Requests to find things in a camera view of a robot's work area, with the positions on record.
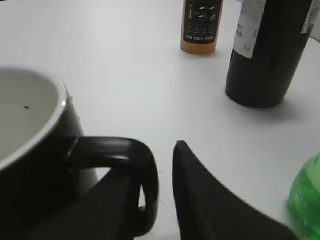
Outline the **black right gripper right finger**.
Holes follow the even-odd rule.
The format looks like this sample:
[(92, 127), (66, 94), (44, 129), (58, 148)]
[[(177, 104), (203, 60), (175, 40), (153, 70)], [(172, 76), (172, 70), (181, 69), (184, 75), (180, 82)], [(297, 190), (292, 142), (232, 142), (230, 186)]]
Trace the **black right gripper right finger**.
[(297, 239), (223, 186), (183, 140), (174, 147), (172, 187), (183, 240)]

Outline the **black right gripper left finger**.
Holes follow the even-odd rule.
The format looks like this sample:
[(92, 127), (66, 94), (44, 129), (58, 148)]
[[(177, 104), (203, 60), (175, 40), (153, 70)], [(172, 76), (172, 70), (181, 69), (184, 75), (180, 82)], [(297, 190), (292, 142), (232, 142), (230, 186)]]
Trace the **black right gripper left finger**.
[(112, 169), (88, 193), (29, 235), (30, 240), (132, 240), (139, 235), (140, 184), (129, 170)]

